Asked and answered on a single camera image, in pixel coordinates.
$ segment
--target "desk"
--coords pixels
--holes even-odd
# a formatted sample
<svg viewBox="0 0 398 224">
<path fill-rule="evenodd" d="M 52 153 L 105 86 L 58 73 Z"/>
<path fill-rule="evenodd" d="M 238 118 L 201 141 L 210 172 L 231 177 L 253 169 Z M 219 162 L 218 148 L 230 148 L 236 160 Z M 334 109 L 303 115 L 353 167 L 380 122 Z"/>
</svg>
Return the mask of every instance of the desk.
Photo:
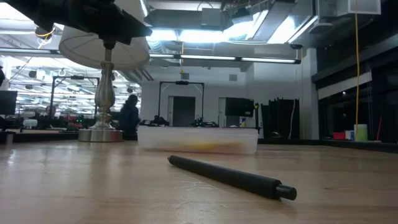
<svg viewBox="0 0 398 224">
<path fill-rule="evenodd" d="M 172 167 L 170 154 L 280 179 L 269 200 Z M 253 156 L 145 152 L 136 142 L 0 146 L 1 223 L 396 223 L 398 155 L 259 146 Z"/>
</svg>

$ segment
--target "dark jacket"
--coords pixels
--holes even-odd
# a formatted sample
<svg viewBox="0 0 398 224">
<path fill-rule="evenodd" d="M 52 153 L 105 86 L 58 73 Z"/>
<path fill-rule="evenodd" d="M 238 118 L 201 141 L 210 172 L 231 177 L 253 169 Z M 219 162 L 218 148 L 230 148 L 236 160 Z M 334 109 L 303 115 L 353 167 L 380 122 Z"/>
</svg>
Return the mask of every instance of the dark jacket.
<svg viewBox="0 0 398 224">
<path fill-rule="evenodd" d="M 119 129 L 125 133 L 134 134 L 138 124 L 138 109 L 135 106 L 124 105 L 120 110 Z"/>
</svg>

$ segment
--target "white lamp shade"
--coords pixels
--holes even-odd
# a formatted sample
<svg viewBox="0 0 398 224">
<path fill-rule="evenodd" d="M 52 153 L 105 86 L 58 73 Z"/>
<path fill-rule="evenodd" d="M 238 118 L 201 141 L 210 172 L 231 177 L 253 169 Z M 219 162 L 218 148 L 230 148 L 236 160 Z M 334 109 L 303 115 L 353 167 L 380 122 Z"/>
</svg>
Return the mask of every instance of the white lamp shade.
<svg viewBox="0 0 398 224">
<path fill-rule="evenodd" d="M 144 13 L 140 0 L 116 0 L 115 4 L 143 22 Z M 103 41 L 98 38 L 98 35 L 66 26 L 59 49 L 67 59 L 92 68 L 101 68 L 101 62 L 105 58 Z M 117 42 L 112 51 L 114 69 L 124 70 L 143 66 L 149 61 L 148 51 L 145 37 L 133 38 L 130 45 Z"/>
</svg>

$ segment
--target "metal frame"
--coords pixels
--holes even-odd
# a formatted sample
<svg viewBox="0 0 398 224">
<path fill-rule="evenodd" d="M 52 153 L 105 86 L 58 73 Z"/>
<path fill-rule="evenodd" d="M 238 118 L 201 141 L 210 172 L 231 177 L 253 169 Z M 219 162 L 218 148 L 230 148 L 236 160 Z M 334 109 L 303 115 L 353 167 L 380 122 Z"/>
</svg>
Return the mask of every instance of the metal frame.
<svg viewBox="0 0 398 224">
<path fill-rule="evenodd" d="M 55 81 L 58 79 L 58 78 L 62 78 L 62 79 L 67 79 L 67 78 L 70 78 L 70 79 L 72 79 L 73 77 L 72 76 L 69 76 L 69 77 L 62 77 L 62 76 L 53 76 L 52 77 L 52 87 L 51 87 L 51 100 L 50 100 L 50 112 L 52 111 L 52 106 L 53 106 L 53 101 L 54 101 L 54 91 L 55 91 L 55 87 L 57 87 L 58 86 L 58 84 L 60 84 L 60 83 L 58 83 L 58 84 L 55 84 Z M 98 78 L 98 77 L 80 77 L 81 79 L 85 79 L 85 78 L 87 78 L 87 79 L 94 79 L 94 80 L 97 80 L 97 86 L 100 84 L 100 78 Z M 95 111 L 94 111 L 94 116 L 96 116 L 97 115 L 97 105 L 95 105 Z"/>
<path fill-rule="evenodd" d="M 157 115 L 160 116 L 160 97 L 162 96 L 162 84 L 163 83 L 174 83 L 176 85 L 178 85 L 178 82 L 160 82 L 159 83 L 159 103 L 158 103 L 158 107 L 157 107 Z M 203 107 L 205 105 L 205 83 L 198 83 L 198 82 L 188 82 L 188 85 L 192 84 L 192 85 L 201 85 L 202 86 L 202 92 L 201 92 L 201 118 L 203 119 Z"/>
</svg>

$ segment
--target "silver lamp base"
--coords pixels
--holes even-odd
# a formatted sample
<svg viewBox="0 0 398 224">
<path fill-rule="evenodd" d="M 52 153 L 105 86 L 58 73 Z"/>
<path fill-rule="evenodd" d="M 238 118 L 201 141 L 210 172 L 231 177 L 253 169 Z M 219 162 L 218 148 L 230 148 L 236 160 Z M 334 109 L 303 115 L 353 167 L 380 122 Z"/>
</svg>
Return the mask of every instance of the silver lamp base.
<svg viewBox="0 0 398 224">
<path fill-rule="evenodd" d="M 115 129 L 80 129 L 79 141 L 82 142 L 121 142 L 123 131 Z"/>
</svg>

